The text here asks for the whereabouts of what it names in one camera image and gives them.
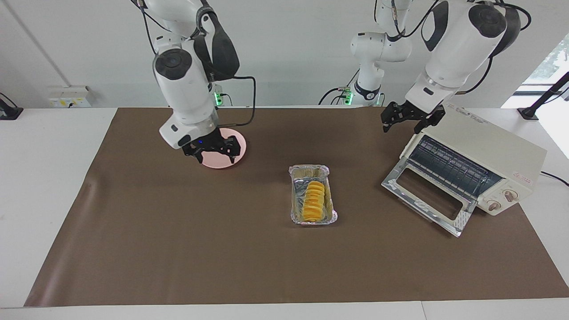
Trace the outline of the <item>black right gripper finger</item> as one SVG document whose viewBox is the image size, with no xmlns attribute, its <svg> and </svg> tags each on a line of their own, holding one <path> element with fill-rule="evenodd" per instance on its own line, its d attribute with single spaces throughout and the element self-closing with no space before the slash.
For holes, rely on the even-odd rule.
<svg viewBox="0 0 569 320">
<path fill-rule="evenodd" d="M 199 164 L 203 164 L 203 155 L 202 152 L 204 151 L 203 147 L 195 147 L 193 145 L 185 145 L 182 147 L 183 153 L 185 156 L 191 156 L 199 162 Z"/>
<path fill-rule="evenodd" d="M 229 158 L 231 165 L 235 164 L 240 156 L 240 143 L 236 137 L 225 138 L 222 142 L 221 154 Z"/>
</svg>

